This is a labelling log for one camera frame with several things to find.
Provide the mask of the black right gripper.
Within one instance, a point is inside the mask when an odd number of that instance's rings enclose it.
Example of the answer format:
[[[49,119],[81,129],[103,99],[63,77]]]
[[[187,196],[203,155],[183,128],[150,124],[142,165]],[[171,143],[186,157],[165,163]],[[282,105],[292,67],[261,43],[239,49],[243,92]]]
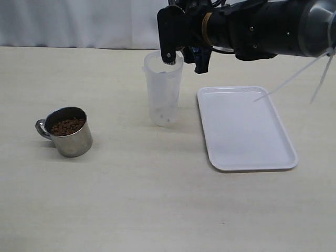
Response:
[[[186,64],[195,64],[196,74],[208,72],[212,50],[202,37],[202,21],[210,1],[168,1],[157,13],[157,28],[162,61],[176,64],[177,51],[183,49]]]

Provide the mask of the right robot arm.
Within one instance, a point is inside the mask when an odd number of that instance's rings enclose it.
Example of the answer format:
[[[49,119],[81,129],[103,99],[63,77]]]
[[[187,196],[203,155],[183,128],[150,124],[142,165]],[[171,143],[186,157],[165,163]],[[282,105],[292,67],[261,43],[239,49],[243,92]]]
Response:
[[[157,24],[163,62],[174,65],[180,51],[197,74],[207,73],[212,52],[254,61],[335,48],[335,1],[169,1]]]

